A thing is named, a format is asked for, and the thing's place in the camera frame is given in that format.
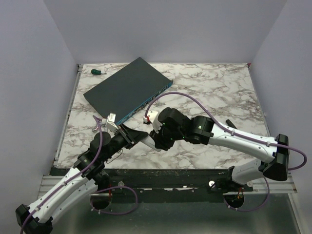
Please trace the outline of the white remote control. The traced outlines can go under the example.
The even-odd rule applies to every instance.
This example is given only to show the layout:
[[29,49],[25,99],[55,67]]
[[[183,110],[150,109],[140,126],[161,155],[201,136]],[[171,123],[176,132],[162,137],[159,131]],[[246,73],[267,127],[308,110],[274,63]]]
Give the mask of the white remote control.
[[140,142],[142,142],[143,144],[145,144],[146,146],[148,146],[149,148],[160,152],[161,149],[156,148],[155,146],[155,141],[149,136],[147,135],[144,139],[142,139]]

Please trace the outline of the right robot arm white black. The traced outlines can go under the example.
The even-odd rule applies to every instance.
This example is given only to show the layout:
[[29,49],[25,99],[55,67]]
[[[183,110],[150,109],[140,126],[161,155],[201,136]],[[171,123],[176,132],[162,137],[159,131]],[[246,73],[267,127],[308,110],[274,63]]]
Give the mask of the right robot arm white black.
[[224,185],[235,191],[241,185],[265,177],[275,181],[288,178],[288,137],[264,137],[214,122],[210,117],[188,118],[174,108],[161,112],[149,111],[144,116],[145,124],[152,124],[150,137],[156,149],[169,150],[176,141],[191,144],[222,146],[253,156],[249,163],[229,168]]

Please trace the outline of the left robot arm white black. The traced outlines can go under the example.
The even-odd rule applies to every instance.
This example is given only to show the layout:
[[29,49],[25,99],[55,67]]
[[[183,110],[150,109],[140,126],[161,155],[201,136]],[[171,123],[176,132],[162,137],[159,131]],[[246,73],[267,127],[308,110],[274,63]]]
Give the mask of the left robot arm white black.
[[147,132],[121,125],[114,136],[100,131],[87,151],[78,156],[67,174],[44,196],[30,205],[16,209],[22,234],[49,234],[62,215],[88,195],[104,192],[108,178],[105,162],[123,148],[130,149],[142,142],[150,148],[155,142]]

